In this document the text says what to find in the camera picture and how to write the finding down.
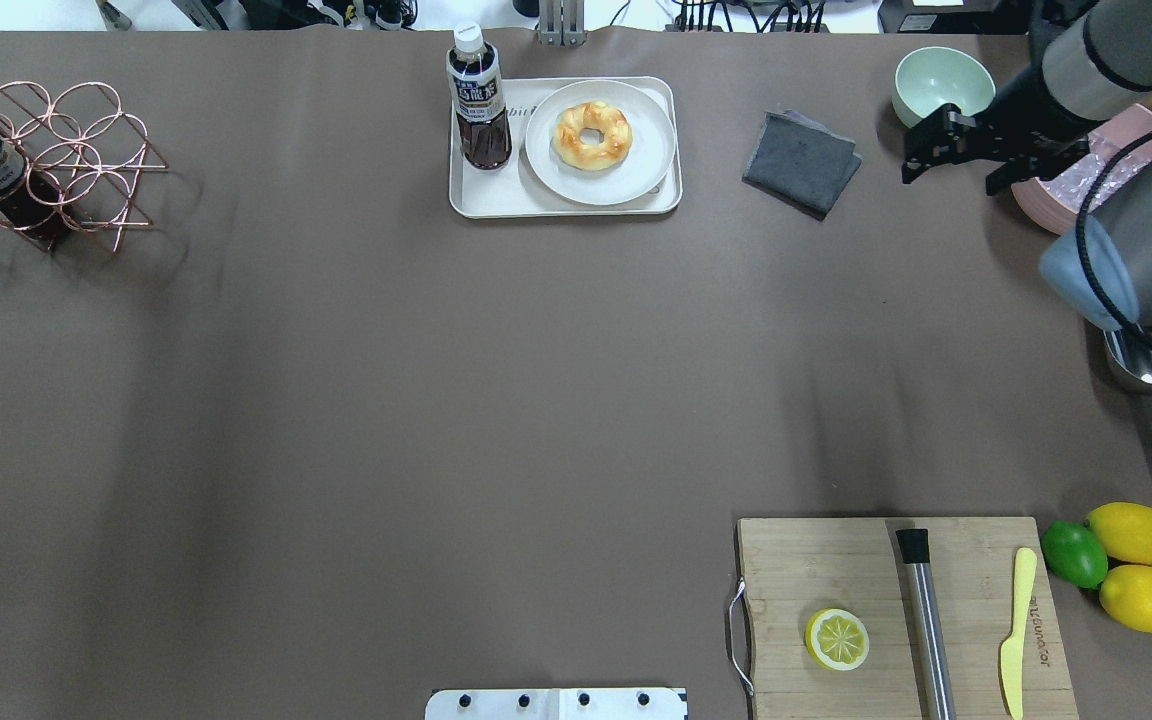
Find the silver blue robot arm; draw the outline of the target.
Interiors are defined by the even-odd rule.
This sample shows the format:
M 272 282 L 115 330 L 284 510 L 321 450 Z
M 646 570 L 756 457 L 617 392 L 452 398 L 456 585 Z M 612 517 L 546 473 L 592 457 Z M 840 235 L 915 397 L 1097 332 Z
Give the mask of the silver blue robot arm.
M 905 131 L 902 182 L 934 167 L 995 164 L 986 192 L 1055 179 L 1087 156 L 1089 132 L 1152 94 L 1152 1 L 1098 1 L 1032 58 L 987 109 L 942 103 Z M 1087 323 L 1152 351 L 1152 131 L 1102 165 L 1070 232 L 1039 260 Z

